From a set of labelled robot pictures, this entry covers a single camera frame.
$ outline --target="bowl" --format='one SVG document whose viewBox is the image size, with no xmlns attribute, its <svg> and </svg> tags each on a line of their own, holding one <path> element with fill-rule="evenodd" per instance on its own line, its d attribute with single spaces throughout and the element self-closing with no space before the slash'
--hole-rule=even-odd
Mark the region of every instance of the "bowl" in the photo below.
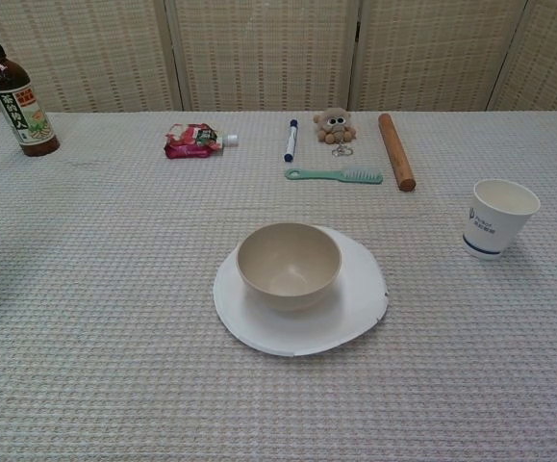
<svg viewBox="0 0 557 462">
<path fill-rule="evenodd" d="M 320 229 L 274 223 L 257 229 L 238 248 L 244 283 L 278 311 L 297 311 L 320 301 L 336 280 L 340 248 Z"/>
</svg>

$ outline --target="plush toy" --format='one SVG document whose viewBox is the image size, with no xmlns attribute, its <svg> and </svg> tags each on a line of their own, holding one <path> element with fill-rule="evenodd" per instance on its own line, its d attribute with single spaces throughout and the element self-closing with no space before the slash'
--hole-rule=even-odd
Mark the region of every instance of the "plush toy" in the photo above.
<svg viewBox="0 0 557 462">
<path fill-rule="evenodd" d="M 319 141 L 333 144 L 349 142 L 355 138 L 355 129 L 351 127 L 351 114 L 343 108 L 329 108 L 315 115 L 313 121 Z"/>
</svg>

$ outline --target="white plate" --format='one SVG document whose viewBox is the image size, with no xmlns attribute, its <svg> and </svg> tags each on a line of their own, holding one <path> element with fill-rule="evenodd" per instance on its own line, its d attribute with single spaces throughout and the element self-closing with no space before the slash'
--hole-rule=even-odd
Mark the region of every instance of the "white plate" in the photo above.
<svg viewBox="0 0 557 462">
<path fill-rule="evenodd" d="M 363 245 L 319 226 L 342 252 L 342 267 L 330 293 L 317 305 L 281 313 L 250 291 L 236 266 L 235 249 L 222 262 L 214 283 L 220 320 L 240 341 L 279 356 L 303 356 L 342 345 L 369 330 L 387 310 L 385 278 Z"/>
</svg>

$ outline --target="white paper cup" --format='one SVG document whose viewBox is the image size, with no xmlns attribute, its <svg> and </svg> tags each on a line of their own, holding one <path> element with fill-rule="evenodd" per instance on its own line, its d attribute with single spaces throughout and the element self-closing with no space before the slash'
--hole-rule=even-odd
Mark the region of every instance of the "white paper cup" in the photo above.
<svg viewBox="0 0 557 462">
<path fill-rule="evenodd" d="M 541 206 L 528 188 L 507 180 L 481 180 L 474 185 L 464 249 L 482 260 L 500 258 L 522 226 Z"/>
</svg>

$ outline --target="rolling pin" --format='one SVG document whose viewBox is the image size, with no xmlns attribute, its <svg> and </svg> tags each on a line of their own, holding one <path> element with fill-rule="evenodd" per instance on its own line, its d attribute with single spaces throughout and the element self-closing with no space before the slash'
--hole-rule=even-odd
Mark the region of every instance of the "rolling pin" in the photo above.
<svg viewBox="0 0 557 462">
<path fill-rule="evenodd" d="M 392 161 L 397 187 L 401 191 L 412 191 L 416 184 L 415 177 L 402 147 L 402 141 L 400 141 L 400 137 L 393 126 L 392 117 L 389 114 L 381 114 L 378 117 L 378 128 L 383 136 L 383 142 L 390 156 L 390 161 Z"/>
</svg>

